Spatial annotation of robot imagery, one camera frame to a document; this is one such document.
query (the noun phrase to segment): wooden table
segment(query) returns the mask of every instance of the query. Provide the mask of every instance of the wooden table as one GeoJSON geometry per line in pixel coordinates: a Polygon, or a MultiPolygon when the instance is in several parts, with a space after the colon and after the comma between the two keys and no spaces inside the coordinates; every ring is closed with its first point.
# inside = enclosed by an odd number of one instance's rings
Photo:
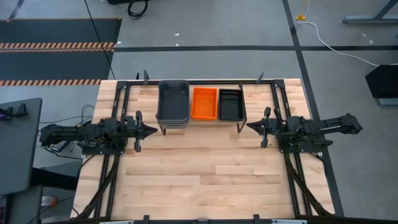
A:
{"type": "MultiPolygon", "coordinates": [[[[285,85],[292,116],[310,118],[300,79],[286,79],[285,85]]],[[[94,123],[111,116],[115,89],[116,81],[101,82],[94,123]]],[[[243,90],[248,123],[263,118],[266,106],[273,109],[269,86],[243,85],[243,90]]],[[[279,101],[283,105],[280,93],[279,101]]],[[[253,214],[294,217],[284,159],[274,136],[261,149],[261,136],[247,126],[238,134],[235,124],[192,119],[188,128],[168,129],[163,136],[155,118],[157,102],[156,85],[131,88],[127,115],[135,116],[141,110],[144,123],[159,131],[141,142],[142,152],[134,152],[132,140],[121,156],[112,220],[142,220],[144,215],[151,220],[250,219],[253,214]]],[[[308,188],[333,213],[323,164],[309,154],[301,158],[308,188]]],[[[79,212],[98,188],[102,163],[103,156],[97,155],[82,168],[74,201],[79,212]]],[[[305,213],[297,189],[300,210],[305,213]]],[[[105,192],[101,215],[107,198],[105,192]]]]}

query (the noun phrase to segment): gray floor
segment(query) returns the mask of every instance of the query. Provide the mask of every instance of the gray floor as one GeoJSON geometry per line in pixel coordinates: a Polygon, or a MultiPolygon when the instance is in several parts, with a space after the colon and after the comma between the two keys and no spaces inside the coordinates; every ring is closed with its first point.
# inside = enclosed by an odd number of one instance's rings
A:
{"type": "MultiPolygon", "coordinates": [[[[16,2],[0,2],[0,19],[9,17],[16,2]]],[[[341,23],[344,15],[372,14],[384,2],[312,1],[308,21],[318,25],[330,45],[397,45],[396,25],[341,23]]],[[[294,18],[302,3],[289,0],[294,18]]],[[[88,0],[88,5],[93,17],[123,18],[118,47],[292,45],[279,0],[152,0],[147,14],[137,21],[128,18],[122,9],[125,4],[117,7],[88,0]]],[[[391,12],[398,14],[398,7],[391,12]]],[[[25,0],[17,17],[88,17],[88,13],[82,0],[25,0]]],[[[301,45],[321,45],[314,27],[297,26],[297,33],[301,45]]],[[[396,51],[348,53],[374,63],[398,62],[396,51]]],[[[321,118],[351,113],[364,128],[357,136],[327,136],[335,142],[330,154],[345,215],[398,220],[398,108],[381,108],[371,97],[364,77],[374,67],[333,52],[303,55],[321,118]]],[[[295,52],[288,51],[120,52],[114,54],[112,67],[119,79],[134,78],[144,69],[151,78],[256,78],[262,72],[264,78],[302,77],[295,52]]],[[[97,92],[97,86],[9,86],[0,87],[0,102],[41,97],[41,119],[53,121],[79,116],[83,105],[95,104],[97,92]]],[[[80,149],[63,154],[79,157],[80,149]]],[[[36,167],[66,162],[70,160],[36,150],[36,167]]],[[[68,215],[70,211],[59,212],[68,215]]]]}

